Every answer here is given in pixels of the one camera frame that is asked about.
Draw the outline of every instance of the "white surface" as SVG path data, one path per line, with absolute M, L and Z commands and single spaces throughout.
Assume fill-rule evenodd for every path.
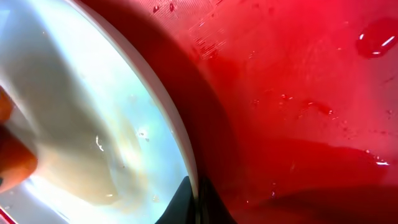
M 58 0 L 0 3 L 0 85 L 20 109 L 7 125 L 39 158 L 23 193 L 0 205 L 14 204 L 21 224 L 17 204 L 37 199 L 31 214 L 53 210 L 60 223 L 154 223 L 188 175 L 180 150 L 196 178 L 188 136 L 142 57 L 126 63 L 81 13 Z

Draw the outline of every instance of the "orange object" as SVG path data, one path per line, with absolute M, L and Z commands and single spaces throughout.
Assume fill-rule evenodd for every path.
M 0 89 L 0 123 L 9 119 L 13 105 Z M 5 127 L 0 126 L 0 192 L 28 178 L 37 166 L 36 157 Z

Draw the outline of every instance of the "wet red surface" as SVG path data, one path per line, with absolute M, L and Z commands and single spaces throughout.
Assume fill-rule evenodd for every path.
M 152 66 L 238 223 L 395 222 L 397 1 L 82 1 Z

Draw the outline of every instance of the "textured red surface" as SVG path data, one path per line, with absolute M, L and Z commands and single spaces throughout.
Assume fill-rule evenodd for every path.
M 238 223 L 396 221 L 396 0 L 82 1 L 158 74 Z

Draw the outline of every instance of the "white highlight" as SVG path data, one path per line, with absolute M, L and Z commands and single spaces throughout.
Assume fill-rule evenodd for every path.
M 388 40 L 386 40 L 386 41 L 381 45 L 381 47 L 386 46 L 389 42 L 391 42 L 392 40 L 394 40 L 394 38 L 395 38 L 395 36 L 390 37 Z
M 97 143 L 97 146 L 99 147 L 99 149 L 100 149 L 101 151 L 104 151 L 104 149 L 102 149 L 102 145 L 100 145 L 100 144 L 98 143 L 98 136 L 95 136 L 95 143 Z
M 377 165 L 379 166 L 389 166 L 388 162 L 376 162 Z

